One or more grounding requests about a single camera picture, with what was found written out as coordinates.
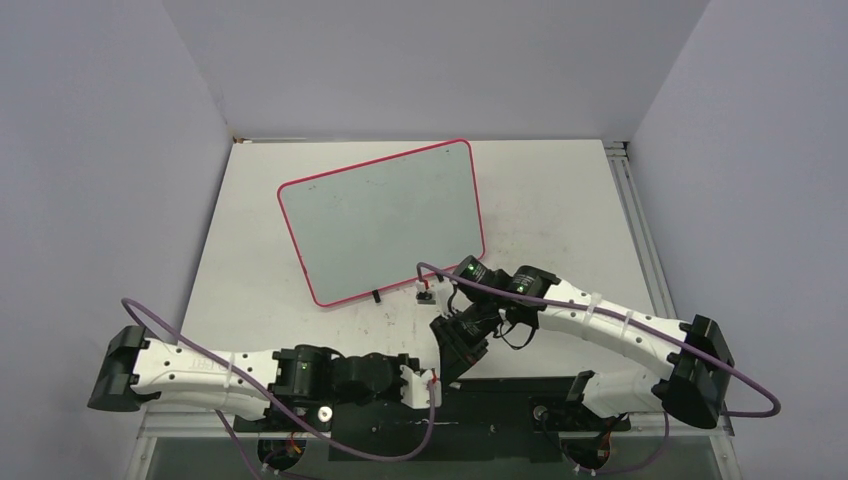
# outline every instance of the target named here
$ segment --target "metal frame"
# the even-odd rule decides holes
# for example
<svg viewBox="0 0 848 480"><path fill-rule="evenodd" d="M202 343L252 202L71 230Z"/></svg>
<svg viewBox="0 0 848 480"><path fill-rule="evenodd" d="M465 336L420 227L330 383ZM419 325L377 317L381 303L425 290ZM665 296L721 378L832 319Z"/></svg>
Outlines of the metal frame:
<svg viewBox="0 0 848 480"><path fill-rule="evenodd" d="M668 283L663 274L657 248L654 239L645 220L645 212L639 200L636 184L630 173L630 160L627 158L627 145L625 142L604 142L604 150L610 163L615 186L630 227L630 235L636 246L636 254L642 265L642 274L648 286L648 295L654 306L655 313L666 318L678 318L671 300ZM723 432L721 435L710 435L710 443L716 458L721 478L724 480L741 480L742 472L736 453L733 450L731 438L734 436L733 424L726 416L722 416L719 426Z"/></svg>
<svg viewBox="0 0 848 480"><path fill-rule="evenodd" d="M145 480L150 470L150 462L153 459L153 451L156 449L155 437L139 437L135 442L130 457L130 465L127 468L127 480Z"/></svg>
<svg viewBox="0 0 848 480"><path fill-rule="evenodd" d="M252 142L251 140L242 141L244 143ZM636 253L642 266L642 273L648 286L648 293L654 313L666 318L677 318L668 284L666 283L662 266L660 265L659 256L657 255L653 238L645 221L638 192L631 178L626 145L624 142L605 142L604 148L616 189L618 190L619 199L624 209L627 224L630 228L634 245L636 246ZM657 437L663 435L664 420L660 414L634 414L630 420L633 428L628 432L618 432L616 435L622 437ZM708 436L722 479L742 479L742 473L739 469L731 441L733 428L729 419L723 417L719 426L712 430L697 429L672 420L670 435ZM242 438L283 438L287 437L288 433L242 433L239 436ZM583 436L592 436L592 434L560 434L562 438L580 438ZM225 438L227 437L227 433L221 428L221 423L217 416L211 412L169 411L165 408L151 408L145 413L144 420L139 429L139 437L127 470L126 478L128 480L144 480L147 478L150 461L153 457L153 450L156 447L156 439L160 437ZM312 435L297 433L295 437L310 438Z"/></svg>

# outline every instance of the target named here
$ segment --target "wire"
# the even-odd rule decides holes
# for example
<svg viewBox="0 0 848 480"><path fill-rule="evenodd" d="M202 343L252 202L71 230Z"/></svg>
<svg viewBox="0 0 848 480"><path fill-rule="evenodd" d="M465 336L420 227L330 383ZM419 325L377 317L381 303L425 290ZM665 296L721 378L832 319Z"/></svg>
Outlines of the wire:
<svg viewBox="0 0 848 480"><path fill-rule="evenodd" d="M303 453L303 451L301 451L300 447L298 447L298 446L297 446L297 444L296 444L296 443L294 443L294 432L291 432L291 433L289 434L289 445L291 445L292 450L294 450L294 451L295 451L295 453L297 453L298 455L300 455L301 453Z"/></svg>
<svg viewBox="0 0 848 480"><path fill-rule="evenodd" d="M140 310L150 320L152 320L154 323L156 323L156 325L162 327L162 329L164 329L166 332L171 334L174 338L183 342L189 348L193 349L197 353L200 353L200 354L206 356L207 358L211 359L212 361L221 365L222 367L232 368L232 371L236 375L238 375L245 382L247 382L249 385L251 385L257 391L259 391L259 393L261 393L265 398L267 398L274 407L278 408L281 412L283 412L283 414L285 414L287 417L289 417L294 423L299 425L300 428L304 429L305 431L311 433L315 437L327 442L328 444L330 444L334 448L341 450L345 453L348 453L348 454L353 455L355 457L363 458L365 460L372 460L372 461L375 461L375 462L403 462L403 461L409 460L411 458L414 458L416 455L421 453L421 451L424 450L424 448L430 442L430 438L433 436L433 427L434 427L435 422L436 422L436 391L435 391L433 382L431 382L427 385L427 390L430 393L430 415L428 417L427 430L425 430L425 432L424 432L424 438L421 440L421 443L417 447L415 447L414 450L412 450L411 452L406 453L404 455L398 455L396 457L387 457L387 456L383 456L383 455L375 455L373 453L363 452L363 451L357 450L353 447L349 447L347 445L344 445L344 444L342 444L342 443L340 443L336 440L333 440L332 438L324 435L323 433L319 432L315 427L313 427L312 425L309 425L308 423L303 421L294 412L292 412L288 407L286 407L283 404L283 402L281 402L277 397L274 396L274 394L269 392L267 388L265 388L262 384L260 384L258 381L256 381L256 379L253 378L252 375L248 374L247 372L245 372L244 370L242 370L241 368L239 368L235 365L231 365L228 361L224 360L223 358L212 353L211 351L207 350L206 348L204 348L204 347L194 343L190 339L186 338L183 334L181 334L179 331L177 331L177 329L175 329L174 327L169 325L167 322L162 320L161 317L159 317L158 315L153 313L149 308L145 307L141 303L139 303L139 302L137 302L137 301L135 301L131 298L122 298L121 299L121 305L123 305L124 309L127 311L127 313L129 313L130 317L132 317L132 319L135 320L135 322L138 323L139 325L141 325L142 327L148 328L148 330L149 330L149 327L144 323L143 320L141 320L141 318L139 318L138 314L136 314L134 309Z"/></svg>
<svg viewBox="0 0 848 480"><path fill-rule="evenodd" d="M451 315L459 311L459 310L456 310L456 309L453 308L453 299L454 299L454 297L456 297L456 292L458 292L458 291L459 291L459 289L456 287L456 284L454 283L453 284L453 293L451 293L451 296L448 297L448 305L447 305L448 306L448 312Z"/></svg>
<svg viewBox="0 0 848 480"><path fill-rule="evenodd" d="M574 461L573 458L571 458L568 455L568 452L566 452L565 449L562 448L562 445L559 445L557 443L557 442L559 442L559 435L556 436L557 437L556 441L551 438L551 435L548 432L547 423L545 422L547 416L548 416L548 412L544 412L544 413L542 413L542 417L540 418L540 423L542 424L542 434L545 436L545 438L548 439L548 441L550 443L552 443L554 445L554 447L556 447L557 450L559 450L563 455L565 455L566 458L568 458L575 465L577 465L577 468L578 468L579 471L585 472L585 473L591 473L592 475L618 475L618 474L621 474L621 473L633 473L633 472L635 472L637 470L641 470L641 469L647 467L648 465L654 463L655 461L657 461L657 459L660 458L660 456L662 456L662 454L665 452L666 448L668 448L668 438L669 438L669 434L671 432L671 425L669 423L668 413L663 412L663 419L665 420L665 429L663 431L663 439L662 439L662 443L654 451L654 453L652 453L651 455L646 457L644 460L642 460L641 462L639 462L635 465L630 465L630 466L622 467L622 468L615 468L615 469L612 469L612 470L592 470L590 468L586 468L586 467L578 464L577 462Z"/></svg>
<svg viewBox="0 0 848 480"><path fill-rule="evenodd" d="M227 435L230 436L230 440L232 440L233 443L236 444L236 447L238 447L239 455L241 455L242 461L247 466L248 470L250 470L253 478L261 480L262 475L256 471L256 467L253 466L253 462L251 462L250 458L248 458L247 452L244 451L244 445L242 445L241 440L239 440L238 436L236 436L236 432L233 430L233 427L230 426L230 422L227 421L227 417L225 417L220 410L215 410L215 414L218 415L218 419L224 424L224 430L227 431Z"/></svg>
<svg viewBox="0 0 848 480"><path fill-rule="evenodd" d="M538 303L538 304L541 304L541 305L550 305L552 307L566 308L566 309L571 309L571 310L586 311L586 310L589 309L588 305L581 305L579 303L566 303L566 302L560 302L560 301L557 301L557 300L548 300L548 299L544 299L544 298L528 297L526 295L520 295L520 294L517 294L517 293L505 292L503 290L498 290L497 288L488 287L486 285L481 285L477 282L472 282L471 280L466 280L466 279L464 279L464 278L462 278L458 275L454 275L452 273L446 272L446 271L444 271L440 268L434 267L434 266L427 264L427 263L424 263L424 262L419 262L418 265L416 265L416 269L418 270L418 278L419 279L423 278L423 273L422 273L421 270L425 269L425 268L427 270L430 270L431 272L435 272L439 275L443 275L443 276L447 277L448 279L453 280L457 283L461 283L463 285L468 285L469 287L476 288L477 290L489 293L491 295L499 295L503 298L509 298L509 299L512 299L512 300L521 300L523 302ZM612 317L616 320L621 320L622 322L627 320L627 318L624 315L622 315L618 312L606 309L606 308L596 307L595 313L597 313L599 315L606 315L606 316ZM742 383L744 383L745 385L748 385L752 389L756 390L762 396L766 397L772 404L772 408L769 409L769 410L763 410L763 411L760 411L760 412L726 411L726 412L724 412L725 415L728 415L730 417L744 417L744 418L768 418L768 417L773 417L773 416L777 415L778 413L780 413L781 405L780 405L780 400L777 399L777 396L775 396L773 393L768 391L765 387L763 387L759 383L755 382L753 379L751 379L751 377L745 375L744 373L740 372L739 370L731 367L730 365L722 362L721 360L713 357L712 355L710 355L710 354L708 354L708 353L706 353L706 352L704 352L700 349L697 349L697 348L695 348L695 347L693 347L693 346L691 346L687 343L681 342L680 340L672 337L671 335L667 335L667 334L665 334L665 333L663 333L663 332L661 332L661 331L659 331L659 330L657 330L653 327L649 327L648 325L645 325L642 322L638 322L638 321L633 320L631 318L629 325L632 325L632 326L634 326L634 327L636 327L639 330L642 330L644 332L650 333L651 335L653 335L653 336L655 336L655 337L657 337L661 340L665 340L666 342L668 342L672 345L680 347L681 349L685 350L688 353L691 353L692 355L698 357L699 359L701 359L701 360L703 360L707 363L710 363L710 364L718 367L721 370L724 370L725 372L729 373L730 375L733 375L734 377L741 380Z"/></svg>
<svg viewBox="0 0 848 480"><path fill-rule="evenodd" d="M536 330L538 330L538 328L530 327L531 330L530 330L530 334L527 335L527 340L525 340L524 343L521 344L520 346L516 346L516 345L509 343L509 340L506 339L506 336L509 334L509 332L511 332L515 328L516 325L518 325L518 324L513 323L512 325L509 326L509 328L506 329L506 332L504 332L503 331L503 323L501 323L500 325L498 325L498 333L493 335L493 338L500 338L501 340L504 341L505 344L509 345L509 348L511 348L513 350L521 350L522 348L526 347L527 345L530 345L530 342L533 341L533 337L536 336Z"/></svg>

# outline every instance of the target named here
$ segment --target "white wall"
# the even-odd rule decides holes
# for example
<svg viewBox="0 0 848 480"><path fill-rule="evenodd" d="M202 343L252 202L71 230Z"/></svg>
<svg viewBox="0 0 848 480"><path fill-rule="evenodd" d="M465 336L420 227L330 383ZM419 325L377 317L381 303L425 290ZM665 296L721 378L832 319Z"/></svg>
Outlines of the white wall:
<svg viewBox="0 0 848 480"><path fill-rule="evenodd" d="M180 318L230 141L159 2L0 10L0 476L122 478L140 417L85 406L118 301Z"/></svg>
<svg viewBox="0 0 848 480"><path fill-rule="evenodd" d="M630 139L707 0L165 0L244 137Z"/></svg>
<svg viewBox="0 0 848 480"><path fill-rule="evenodd" d="M713 0L631 145L678 313L783 400L734 422L746 478L848 477L846 46L843 0Z"/></svg>

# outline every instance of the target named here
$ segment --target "purple cable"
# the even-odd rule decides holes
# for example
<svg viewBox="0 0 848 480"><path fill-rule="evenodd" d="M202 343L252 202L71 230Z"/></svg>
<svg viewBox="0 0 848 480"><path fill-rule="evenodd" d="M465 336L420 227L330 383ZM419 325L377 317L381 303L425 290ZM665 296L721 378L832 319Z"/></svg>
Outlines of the purple cable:
<svg viewBox="0 0 848 480"><path fill-rule="evenodd" d="M453 280L454 282L461 283L463 285L468 285L469 287L476 288L477 290L480 290L482 292L486 292L486 293L489 293L489 294L492 294L492 295L499 295L499 296L504 297L504 298L510 298L510 299L513 299L513 300L521 300L523 302L538 303L538 304L541 304L541 305L550 305L552 307L569 308L571 310L586 311L586 310L589 309L588 305L581 305L581 304L578 304L578 303L559 302L559 301L556 301L556 300L546 300L544 298L528 297L526 295L520 295L520 294L512 293L512 292L505 292L503 290L498 290L497 288L487 287L486 285L481 285L479 283L472 282L470 280L466 280L462 277L459 277L459 276L454 275L452 273L448 273L448 272L446 272L446 271L444 271L440 268L434 267L430 264L423 263L423 262L418 263L418 265L416 266L416 269L418 271L418 279L420 281L424 280L424 275L421 271L422 268L426 268L427 270L430 270L431 272L435 272L437 275L441 275L443 277L449 278L449 279ZM615 318L616 320L621 320L622 322L627 320L627 318L624 315L622 315L618 312L614 312L612 310L607 310L606 308L595 308L595 313L600 314L600 315L606 315L608 317ZM742 383L744 383L745 385L748 385L749 387L751 387L754 390L756 390L757 392L759 392L762 396L769 399L769 401L771 401L771 403L772 403L772 408L770 410L765 410L765 411L762 411L762 412L727 411L727 412L724 412L725 415L728 415L730 417L768 418L768 417L773 417L773 416L777 415L778 413L780 413L780 408L781 408L780 407L780 400L778 400L777 397L773 393L766 390L765 387L763 387L759 383L755 382L749 376L745 375L744 373L740 372L739 370L736 370L735 368L731 367L730 365L722 362L721 360L713 357L712 355L710 355L708 353L705 353L702 350L699 350L699 349L697 349L697 348L695 348L691 345L688 345L684 342L681 342L680 340L678 340L678 339L676 339L676 338L674 338L670 335L667 335L667 334L665 334L665 333L663 333L663 332L661 332L661 331L659 331L655 328L649 327L648 325L645 325L644 323L637 322L636 320L630 319L629 324L633 325L634 327L638 328L639 330L650 333L651 335L653 335L653 336L655 336L655 337L657 337L661 340L665 340L666 342L671 343L672 345L680 347L681 349L691 353L692 355L698 357L699 359L701 359L701 360L703 360L707 363L710 363L710 364L718 367L721 370L724 370L725 372L727 372L727 373L733 375L734 377L738 378L739 380L741 380Z"/></svg>
<svg viewBox="0 0 848 480"><path fill-rule="evenodd" d="M241 459L244 462L245 466L247 466L250 473L253 474L253 478L257 480L261 480L262 475L256 471L253 467L253 463L251 463L250 458L247 456L247 452L244 450L244 445L242 445L241 440L239 440L238 436L236 436L236 432L233 430L233 427L230 426L230 422L227 421L227 417L220 410L215 410L215 413L218 415L218 419L221 420L221 423L224 424L224 430L227 431L227 434L230 436L230 439L233 443L236 444L236 448L238 448L239 455L241 455ZM265 461L262 463L268 463L268 457L265 457ZM279 472L280 475L286 478L291 478L292 480L318 480L315 477L307 477L304 475L298 475L296 473L290 472Z"/></svg>
<svg viewBox="0 0 848 480"><path fill-rule="evenodd" d="M333 440L332 438L330 438L330 437L324 435L323 433L319 432L317 429L315 429L315 427L313 427L312 425L309 425L308 423L303 421L300 417L295 415L294 412L292 412L288 407L286 407L283 404L283 402L281 402L279 399L277 399L277 397L275 397L271 392L269 392L268 389L265 388L262 384L260 384L258 381L256 381L256 379L254 379L253 376L251 376L249 373L245 372L244 370L242 370L241 368L239 368L235 365L230 365L230 363L227 362L226 360L224 360L223 358L219 357L218 355L215 355L214 353L210 352L209 350L207 350L207 349L201 347L200 345L194 343L193 341L189 340L188 338L183 336L183 334L181 334L179 331L177 331L177 329L168 325L167 322L162 320L162 318L160 318L158 315L153 313L149 308L145 307L144 305L140 304L139 302L137 302L137 301L135 301L131 298L122 298L121 299L121 305L124 306L124 309L127 311L127 313L129 313L130 317L132 317L132 319L135 320L135 322L138 323L139 325L141 325L142 327L149 329L149 327L147 327L147 325L135 313L133 308L137 308L138 310L140 310L150 320L153 320L153 322L156 323L156 325L159 325L160 327L162 327L166 332L170 333L171 335L174 336L174 338L176 338L177 340L179 340L179 341L183 342L184 344L186 344L187 346L189 346L192 350L206 356L207 358L213 360L215 363L217 363L218 365L221 365L222 367L227 367L227 368L231 367L232 371L236 375L238 375L245 382L250 384L253 388L258 390L259 393L264 395L265 398L267 398L273 406L277 407L281 412L283 412L283 414L285 414L294 423L296 423L298 426L300 426L300 428L304 429L305 431L311 433L315 437L320 438L321 440L327 442L328 444L330 444L334 448L341 450L345 453L348 453L350 455L353 455L353 456L356 456L356 457L359 457L359 458L363 458L365 460L372 460L372 461L375 461L375 462L403 462L403 461L409 460L411 458L414 458L416 455L421 453L421 451L424 450L424 448L430 442L430 437L433 436L433 426L436 422L436 391L433 388L432 383L428 384L428 386L427 386L427 389L430 392L430 416L429 416L429 420L427 422L427 430L424 432L424 438L421 440L421 443L417 447L415 447L415 449L412 450L411 452L406 453L404 455L398 455L396 457L386 457L386 456L383 456L383 455L375 455L373 453L363 452L363 451L357 450L355 448L348 447L347 445L344 445L342 443L339 443L338 441Z"/></svg>
<svg viewBox="0 0 848 480"><path fill-rule="evenodd" d="M256 467L253 466L253 463L251 463L250 459L247 457L247 452L244 451L244 445L241 444L241 441L236 436L236 432L233 430L233 427L230 426L230 422L227 421L227 418L224 417L224 414L221 413L220 410L215 410L215 414L218 415L218 419L224 424L224 430L227 431L227 435L230 436L230 440L232 440L236 444L236 447L238 447L239 455L241 455L242 461L247 466L248 470L250 470L253 478L256 480L262 480L262 475L256 471Z"/></svg>
<svg viewBox="0 0 848 480"><path fill-rule="evenodd" d="M615 468L615 469L612 469L612 470L595 470L595 475L618 475L620 473L633 473L633 472L635 472L637 470L641 470L641 469L647 467L648 465L654 463L655 461L657 461L657 459L660 458L660 456L663 453L665 453L665 449L668 447L669 431L671 430L671 428L670 428L671 426L668 423L668 414L663 412L663 417L665 417L665 432L663 433L663 441L660 444L660 446L654 451L654 453L652 453L648 458L642 460L641 462L637 463L636 465L630 465L629 467ZM580 465L578 465L578 467L579 467L581 472L592 473L592 469L590 469L590 468L586 468L586 467L583 467L583 466L580 466Z"/></svg>

